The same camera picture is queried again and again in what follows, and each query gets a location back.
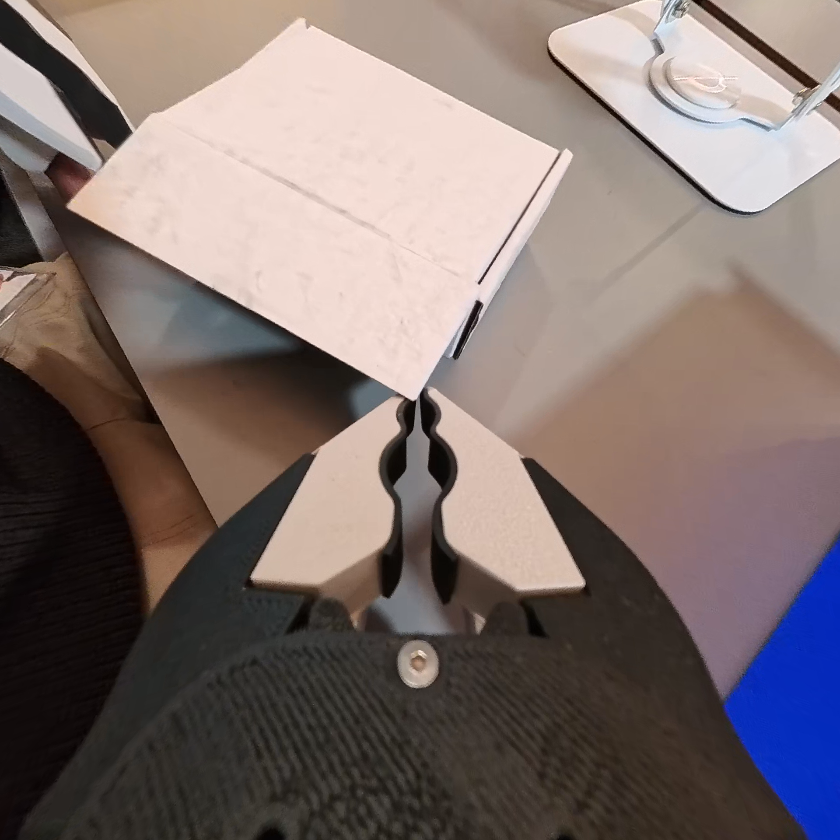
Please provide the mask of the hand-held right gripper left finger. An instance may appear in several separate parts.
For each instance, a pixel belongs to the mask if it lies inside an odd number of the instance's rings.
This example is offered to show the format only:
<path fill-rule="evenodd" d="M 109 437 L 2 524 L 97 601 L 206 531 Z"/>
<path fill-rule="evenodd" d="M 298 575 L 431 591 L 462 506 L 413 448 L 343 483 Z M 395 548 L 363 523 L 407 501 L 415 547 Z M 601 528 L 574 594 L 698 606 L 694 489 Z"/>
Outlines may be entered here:
<path fill-rule="evenodd" d="M 396 482 L 416 403 L 394 396 L 311 456 L 251 584 L 341 602 L 352 616 L 390 596 L 403 568 Z"/>

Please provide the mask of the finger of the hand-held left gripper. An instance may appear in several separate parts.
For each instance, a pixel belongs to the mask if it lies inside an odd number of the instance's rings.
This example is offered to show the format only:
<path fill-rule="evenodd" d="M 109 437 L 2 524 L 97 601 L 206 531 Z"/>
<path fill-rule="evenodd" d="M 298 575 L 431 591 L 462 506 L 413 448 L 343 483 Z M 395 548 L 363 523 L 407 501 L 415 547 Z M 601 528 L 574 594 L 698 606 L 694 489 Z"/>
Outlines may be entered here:
<path fill-rule="evenodd" d="M 68 34 L 35 2 L 1 2 L 1 43 L 56 91 L 94 139 L 121 144 L 133 132 L 125 111 Z"/>
<path fill-rule="evenodd" d="M 59 154 L 92 172 L 102 167 L 98 142 L 56 91 L 1 45 L 2 151 L 29 172 L 45 172 Z"/>

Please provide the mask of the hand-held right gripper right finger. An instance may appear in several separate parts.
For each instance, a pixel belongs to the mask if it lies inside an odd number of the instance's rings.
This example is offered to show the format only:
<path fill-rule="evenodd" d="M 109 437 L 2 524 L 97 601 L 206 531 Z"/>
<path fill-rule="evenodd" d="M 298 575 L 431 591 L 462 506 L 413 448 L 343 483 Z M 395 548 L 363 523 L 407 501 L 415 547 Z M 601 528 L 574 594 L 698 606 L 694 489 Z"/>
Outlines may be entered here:
<path fill-rule="evenodd" d="M 502 602 L 580 593 L 585 579 L 526 459 L 441 392 L 420 396 L 435 501 L 435 590 L 487 617 Z"/>

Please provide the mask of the white cardboard box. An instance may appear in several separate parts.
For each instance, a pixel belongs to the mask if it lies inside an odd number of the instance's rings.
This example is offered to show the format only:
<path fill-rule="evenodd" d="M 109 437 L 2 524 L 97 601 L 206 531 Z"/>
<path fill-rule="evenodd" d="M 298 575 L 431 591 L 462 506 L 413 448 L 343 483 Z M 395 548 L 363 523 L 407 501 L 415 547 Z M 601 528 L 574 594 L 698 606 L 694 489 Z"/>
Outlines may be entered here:
<path fill-rule="evenodd" d="M 572 159 L 300 18 L 68 209 L 416 399 Z"/>

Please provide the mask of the blue plastic bin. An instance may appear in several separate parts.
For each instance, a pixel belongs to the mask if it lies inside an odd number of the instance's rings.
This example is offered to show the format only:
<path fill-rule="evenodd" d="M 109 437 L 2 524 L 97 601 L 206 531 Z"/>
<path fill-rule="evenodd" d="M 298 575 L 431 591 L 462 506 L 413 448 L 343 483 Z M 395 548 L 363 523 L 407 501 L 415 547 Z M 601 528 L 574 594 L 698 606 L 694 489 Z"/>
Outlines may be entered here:
<path fill-rule="evenodd" d="M 805 834 L 838 839 L 838 540 L 725 708 L 752 760 Z"/>

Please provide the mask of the grey desk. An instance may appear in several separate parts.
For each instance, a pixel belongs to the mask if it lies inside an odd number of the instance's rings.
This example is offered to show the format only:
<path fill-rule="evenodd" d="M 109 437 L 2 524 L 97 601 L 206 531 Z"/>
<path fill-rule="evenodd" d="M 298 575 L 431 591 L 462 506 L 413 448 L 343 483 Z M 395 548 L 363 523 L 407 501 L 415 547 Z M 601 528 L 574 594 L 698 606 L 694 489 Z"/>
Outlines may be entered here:
<path fill-rule="evenodd" d="M 548 56 L 617 2 L 44 2 L 135 125 L 296 18 L 574 159 L 431 384 L 646 563 L 729 694 L 838 532 L 838 165 L 710 203 Z M 387 390 L 68 213 L 57 225 L 217 522 Z"/>

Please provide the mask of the person's left hand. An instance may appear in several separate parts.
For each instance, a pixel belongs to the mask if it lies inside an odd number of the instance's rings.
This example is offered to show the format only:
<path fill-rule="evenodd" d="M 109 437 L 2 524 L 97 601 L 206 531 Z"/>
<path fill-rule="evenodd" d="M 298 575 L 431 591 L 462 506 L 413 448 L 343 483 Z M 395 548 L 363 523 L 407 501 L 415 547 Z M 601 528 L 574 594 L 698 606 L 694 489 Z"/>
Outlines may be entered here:
<path fill-rule="evenodd" d="M 65 202 L 78 194 L 94 176 L 94 172 L 84 165 L 60 154 L 49 164 L 45 173 Z"/>

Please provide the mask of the white stand base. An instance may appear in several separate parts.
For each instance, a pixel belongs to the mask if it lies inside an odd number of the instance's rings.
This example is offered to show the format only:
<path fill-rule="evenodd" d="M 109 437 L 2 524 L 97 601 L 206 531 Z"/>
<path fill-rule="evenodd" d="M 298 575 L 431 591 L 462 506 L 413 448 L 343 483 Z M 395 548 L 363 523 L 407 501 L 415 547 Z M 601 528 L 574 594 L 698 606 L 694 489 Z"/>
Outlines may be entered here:
<path fill-rule="evenodd" d="M 838 66 L 804 60 L 838 37 L 838 3 L 633 2 L 556 28 L 554 62 L 714 203 L 755 215 L 838 162 Z"/>

